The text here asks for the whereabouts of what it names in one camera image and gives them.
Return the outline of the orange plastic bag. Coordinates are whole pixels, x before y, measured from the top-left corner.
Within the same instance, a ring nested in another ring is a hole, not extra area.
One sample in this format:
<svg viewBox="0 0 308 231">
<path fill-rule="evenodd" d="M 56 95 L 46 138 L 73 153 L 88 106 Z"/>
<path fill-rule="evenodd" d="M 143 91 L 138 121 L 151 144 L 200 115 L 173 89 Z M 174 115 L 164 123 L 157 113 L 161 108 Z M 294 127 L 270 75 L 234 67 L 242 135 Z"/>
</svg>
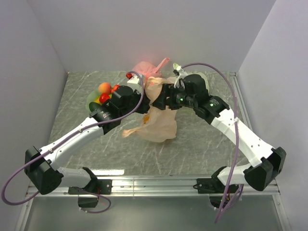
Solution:
<svg viewBox="0 0 308 231">
<path fill-rule="evenodd" d="M 174 84 L 176 78 L 158 78 L 150 77 L 144 84 L 145 95 L 150 99 L 150 103 L 153 103 L 162 90 L 163 84 Z M 177 122 L 175 120 L 176 110 L 159 110 L 154 106 L 150 106 L 148 113 L 143 118 L 141 125 L 126 129 L 122 132 L 122 137 L 126 138 L 130 135 L 136 135 L 139 138 L 152 142 L 164 142 L 176 137 Z"/>
</svg>

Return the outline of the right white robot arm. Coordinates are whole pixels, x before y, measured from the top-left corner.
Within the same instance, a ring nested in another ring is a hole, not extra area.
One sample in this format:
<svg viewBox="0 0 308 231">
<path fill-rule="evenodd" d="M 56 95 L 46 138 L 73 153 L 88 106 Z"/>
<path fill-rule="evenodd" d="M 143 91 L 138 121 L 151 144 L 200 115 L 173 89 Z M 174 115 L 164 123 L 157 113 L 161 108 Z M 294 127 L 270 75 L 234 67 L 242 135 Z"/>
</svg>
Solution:
<svg viewBox="0 0 308 231">
<path fill-rule="evenodd" d="M 263 191 L 282 171 L 286 151 L 264 142 L 236 117 L 226 102 L 218 96 L 210 95 L 200 75 L 190 74 L 179 82 L 177 87 L 163 84 L 153 106 L 160 110 L 192 108 L 199 118 L 238 145 L 249 162 L 235 168 L 218 169 L 212 175 L 213 192 L 223 192 L 229 185 L 235 184 L 248 184 L 257 191 Z"/>
</svg>

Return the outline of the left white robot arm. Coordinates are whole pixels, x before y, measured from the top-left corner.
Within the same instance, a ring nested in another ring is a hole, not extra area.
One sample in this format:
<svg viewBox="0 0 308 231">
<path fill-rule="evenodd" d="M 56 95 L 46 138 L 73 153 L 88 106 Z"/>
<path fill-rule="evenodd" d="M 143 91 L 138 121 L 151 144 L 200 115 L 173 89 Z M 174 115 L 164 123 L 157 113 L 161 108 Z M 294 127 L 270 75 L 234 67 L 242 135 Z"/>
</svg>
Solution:
<svg viewBox="0 0 308 231">
<path fill-rule="evenodd" d="M 54 143 L 26 151 L 26 175 L 42 195 L 58 187 L 96 192 L 98 178 L 89 168 L 64 168 L 63 164 L 84 145 L 119 126 L 128 115 L 145 114 L 149 108 L 149 100 L 141 86 L 119 86 L 111 95 L 103 94 L 102 102 L 89 103 L 90 115 L 79 126 Z"/>
</svg>

